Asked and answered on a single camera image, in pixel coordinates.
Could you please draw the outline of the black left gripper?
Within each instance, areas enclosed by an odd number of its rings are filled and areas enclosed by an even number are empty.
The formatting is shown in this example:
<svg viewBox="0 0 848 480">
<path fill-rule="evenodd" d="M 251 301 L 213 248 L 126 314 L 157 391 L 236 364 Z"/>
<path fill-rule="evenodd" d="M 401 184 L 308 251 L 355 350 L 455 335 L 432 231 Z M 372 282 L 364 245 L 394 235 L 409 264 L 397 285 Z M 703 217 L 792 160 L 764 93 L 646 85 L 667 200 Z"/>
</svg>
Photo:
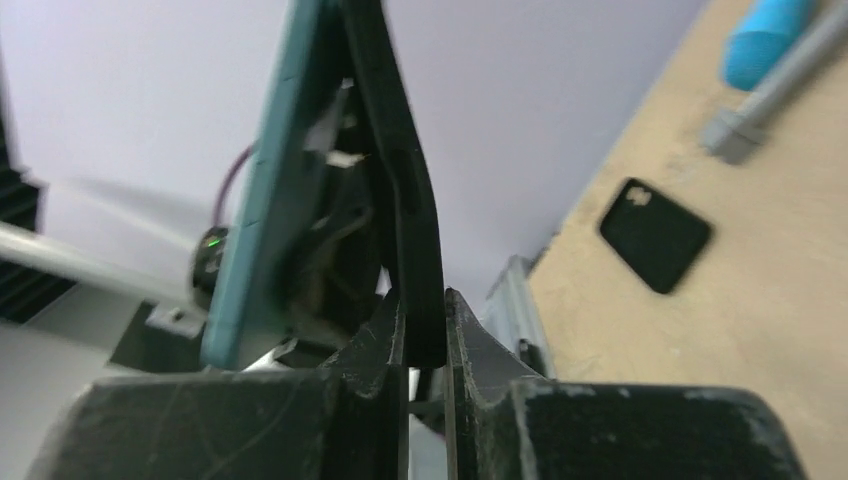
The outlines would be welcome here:
<svg viewBox="0 0 848 480">
<path fill-rule="evenodd" d="M 316 367 L 343 348 L 376 310 L 381 275 L 368 172 L 356 113 L 356 88 L 344 79 L 310 128 L 303 149 L 318 170 L 313 219 L 285 259 L 281 283 L 290 334 L 285 367 Z"/>
</svg>

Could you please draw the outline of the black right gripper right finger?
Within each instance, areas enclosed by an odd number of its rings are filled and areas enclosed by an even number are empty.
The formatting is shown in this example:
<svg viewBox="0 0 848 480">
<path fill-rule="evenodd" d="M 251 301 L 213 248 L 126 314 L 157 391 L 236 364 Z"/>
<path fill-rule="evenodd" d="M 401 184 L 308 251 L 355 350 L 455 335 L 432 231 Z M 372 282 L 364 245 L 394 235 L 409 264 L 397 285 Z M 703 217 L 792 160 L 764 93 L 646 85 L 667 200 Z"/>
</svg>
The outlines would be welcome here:
<svg viewBox="0 0 848 480">
<path fill-rule="evenodd" d="M 783 424 L 736 388 L 562 383 L 445 293 L 453 479 L 803 479 Z"/>
</svg>

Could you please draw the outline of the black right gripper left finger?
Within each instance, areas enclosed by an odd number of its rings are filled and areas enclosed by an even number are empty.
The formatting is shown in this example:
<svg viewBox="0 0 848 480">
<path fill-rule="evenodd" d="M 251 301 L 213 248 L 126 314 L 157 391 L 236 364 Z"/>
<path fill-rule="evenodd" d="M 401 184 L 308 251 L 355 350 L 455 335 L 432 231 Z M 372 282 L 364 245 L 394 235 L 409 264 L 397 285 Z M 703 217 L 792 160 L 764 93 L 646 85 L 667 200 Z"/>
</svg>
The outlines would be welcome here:
<svg viewBox="0 0 848 480">
<path fill-rule="evenodd" d="M 114 377 L 59 416 L 31 479 L 403 479 L 405 317 L 390 291 L 312 369 Z"/>
</svg>

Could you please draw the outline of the blue grey red tool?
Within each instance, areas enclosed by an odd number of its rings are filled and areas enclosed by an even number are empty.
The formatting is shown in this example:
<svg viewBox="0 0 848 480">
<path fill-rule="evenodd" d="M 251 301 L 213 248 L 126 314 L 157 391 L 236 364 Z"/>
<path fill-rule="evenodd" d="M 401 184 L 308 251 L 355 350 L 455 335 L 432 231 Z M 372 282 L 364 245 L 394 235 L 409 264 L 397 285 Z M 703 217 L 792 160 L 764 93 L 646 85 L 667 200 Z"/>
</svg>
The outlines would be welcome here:
<svg viewBox="0 0 848 480">
<path fill-rule="evenodd" d="M 735 109 L 706 123 L 699 143 L 738 165 L 766 139 L 763 126 L 791 93 L 847 42 L 847 3 L 815 14 L 815 1 L 755 1 L 728 37 L 722 60 L 726 85 L 748 93 Z"/>
</svg>

